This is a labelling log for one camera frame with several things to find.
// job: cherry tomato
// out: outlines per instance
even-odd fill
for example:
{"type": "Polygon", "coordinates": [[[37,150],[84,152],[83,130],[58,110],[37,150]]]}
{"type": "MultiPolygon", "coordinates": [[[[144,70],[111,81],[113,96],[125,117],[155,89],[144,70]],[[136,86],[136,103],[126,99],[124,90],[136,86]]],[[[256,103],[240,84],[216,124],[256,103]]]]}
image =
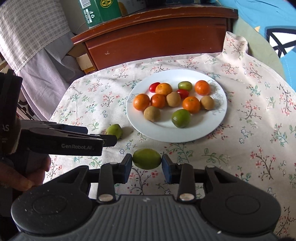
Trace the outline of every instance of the cherry tomato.
{"type": "Polygon", "coordinates": [[[158,86],[159,84],[160,84],[159,82],[156,82],[156,83],[153,83],[152,85],[150,85],[149,91],[151,93],[155,93],[156,86],[158,86]]]}
{"type": "Polygon", "coordinates": [[[189,96],[189,92],[187,90],[178,89],[177,93],[181,96],[181,99],[185,99],[189,96]]]}

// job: human hand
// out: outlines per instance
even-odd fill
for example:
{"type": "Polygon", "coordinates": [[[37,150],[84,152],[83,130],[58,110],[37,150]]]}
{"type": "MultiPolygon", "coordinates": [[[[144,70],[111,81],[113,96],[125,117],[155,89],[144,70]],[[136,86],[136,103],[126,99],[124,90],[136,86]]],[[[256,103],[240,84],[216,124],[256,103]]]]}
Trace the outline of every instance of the human hand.
{"type": "Polygon", "coordinates": [[[12,167],[0,162],[0,183],[7,184],[19,191],[27,191],[33,186],[40,186],[44,181],[45,172],[49,171],[50,163],[51,159],[47,156],[42,168],[24,177],[12,167]]]}

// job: floral tablecloth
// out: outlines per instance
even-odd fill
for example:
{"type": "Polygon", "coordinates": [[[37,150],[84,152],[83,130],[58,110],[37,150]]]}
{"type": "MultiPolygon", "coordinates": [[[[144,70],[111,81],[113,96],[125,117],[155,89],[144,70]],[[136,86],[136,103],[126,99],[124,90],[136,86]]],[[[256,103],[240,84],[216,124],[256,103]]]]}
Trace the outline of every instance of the floral tablecloth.
{"type": "MultiPolygon", "coordinates": [[[[99,168],[121,162],[127,153],[152,148],[172,161],[194,168],[213,164],[277,198],[282,215],[279,237],[296,237],[296,96],[272,69],[247,54],[243,37],[226,33],[222,53],[167,56],[134,61],[76,80],[65,93],[51,121],[86,126],[102,134],[110,124],[123,128],[115,147],[102,156],[51,156],[49,181],[79,165],[99,168]],[[142,135],[129,123],[126,102],[130,91],[145,77],[169,69],[205,73],[224,89],[228,108],[212,133],[188,143],[164,143],[142,135]]],[[[165,182],[161,167],[145,171],[133,166],[127,184],[117,184],[116,194],[177,194],[178,185],[165,182]]],[[[204,196],[196,184],[198,198],[204,196]]],[[[90,197],[95,198],[93,185],[90,197]]]]}

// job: green lime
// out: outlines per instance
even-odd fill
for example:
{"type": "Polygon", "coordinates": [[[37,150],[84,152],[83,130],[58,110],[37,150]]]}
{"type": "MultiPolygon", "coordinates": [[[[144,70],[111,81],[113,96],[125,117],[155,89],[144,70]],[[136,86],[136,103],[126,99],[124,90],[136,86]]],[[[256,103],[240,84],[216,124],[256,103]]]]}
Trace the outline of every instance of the green lime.
{"type": "Polygon", "coordinates": [[[117,137],[117,140],[119,140],[119,138],[122,136],[122,133],[123,131],[120,125],[114,124],[107,128],[105,135],[115,135],[117,137]]]}
{"type": "Polygon", "coordinates": [[[133,163],[143,170],[151,170],[161,164],[161,156],[153,149],[139,149],[133,154],[133,163]]]}
{"type": "Polygon", "coordinates": [[[191,91],[192,90],[192,83],[189,81],[182,81],[178,83],[178,89],[191,91]]]}
{"type": "Polygon", "coordinates": [[[172,122],[178,128],[186,127],[190,122],[191,116],[188,110],[180,109],[173,113],[172,122]]]}

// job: plaid fabric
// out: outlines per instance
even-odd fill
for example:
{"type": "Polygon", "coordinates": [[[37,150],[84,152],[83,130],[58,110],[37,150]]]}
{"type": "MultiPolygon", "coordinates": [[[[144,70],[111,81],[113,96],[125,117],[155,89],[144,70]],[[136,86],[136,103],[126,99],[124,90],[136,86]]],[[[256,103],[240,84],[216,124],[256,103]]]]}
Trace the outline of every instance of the plaid fabric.
{"type": "Polygon", "coordinates": [[[0,0],[0,6],[5,2],[6,0],[0,0]]]}
{"type": "Polygon", "coordinates": [[[85,75],[76,59],[66,56],[73,36],[69,32],[48,44],[18,73],[28,104],[43,121],[50,119],[70,84],[85,75]]]}
{"type": "Polygon", "coordinates": [[[0,52],[16,73],[70,31],[59,0],[7,0],[0,13],[0,52]]]}

